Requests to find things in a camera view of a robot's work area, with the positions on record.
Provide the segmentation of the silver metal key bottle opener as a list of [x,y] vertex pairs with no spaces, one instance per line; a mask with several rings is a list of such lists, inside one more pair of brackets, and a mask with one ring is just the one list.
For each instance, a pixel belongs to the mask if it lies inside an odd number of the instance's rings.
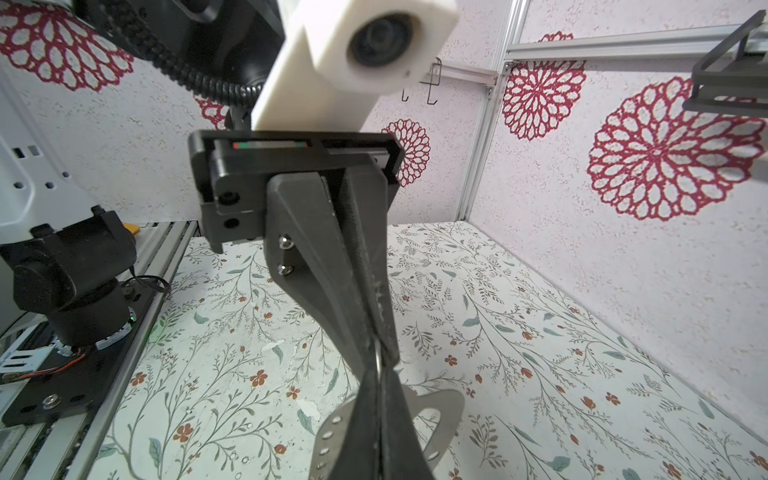
[[[402,389],[423,456],[430,470],[434,471],[449,450],[458,431],[465,400],[457,390],[418,394],[411,386],[403,385]],[[309,467],[309,479],[330,478],[339,457],[355,403],[355,397],[344,401],[318,428]]]

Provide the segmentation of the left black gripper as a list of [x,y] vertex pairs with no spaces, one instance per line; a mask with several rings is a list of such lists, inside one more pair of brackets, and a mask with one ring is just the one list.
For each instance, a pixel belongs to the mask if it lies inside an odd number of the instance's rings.
[[396,137],[198,130],[188,146],[211,250],[264,237],[273,279],[357,379],[375,366],[377,347],[384,364],[397,363],[387,275],[387,209],[404,160]]

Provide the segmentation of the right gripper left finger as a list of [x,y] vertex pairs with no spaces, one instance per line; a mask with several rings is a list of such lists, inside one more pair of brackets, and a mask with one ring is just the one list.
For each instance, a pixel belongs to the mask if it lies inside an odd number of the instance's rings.
[[343,443],[343,478],[376,479],[379,473],[378,377],[361,382]]

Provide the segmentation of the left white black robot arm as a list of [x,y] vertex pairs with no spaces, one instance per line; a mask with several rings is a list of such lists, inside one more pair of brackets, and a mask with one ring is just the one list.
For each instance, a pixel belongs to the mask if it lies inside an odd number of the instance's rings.
[[[387,211],[403,157],[388,134],[203,130],[190,161],[210,248],[263,240],[270,273],[330,336],[353,374],[399,360],[387,280]],[[39,142],[1,88],[1,256],[19,308],[67,347],[129,321],[118,276],[132,234]]]

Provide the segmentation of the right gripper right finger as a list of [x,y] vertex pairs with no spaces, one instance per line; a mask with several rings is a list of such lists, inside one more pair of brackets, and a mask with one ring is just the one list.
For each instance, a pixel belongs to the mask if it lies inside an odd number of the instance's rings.
[[413,426],[402,385],[392,369],[383,371],[379,390],[381,478],[433,479]]

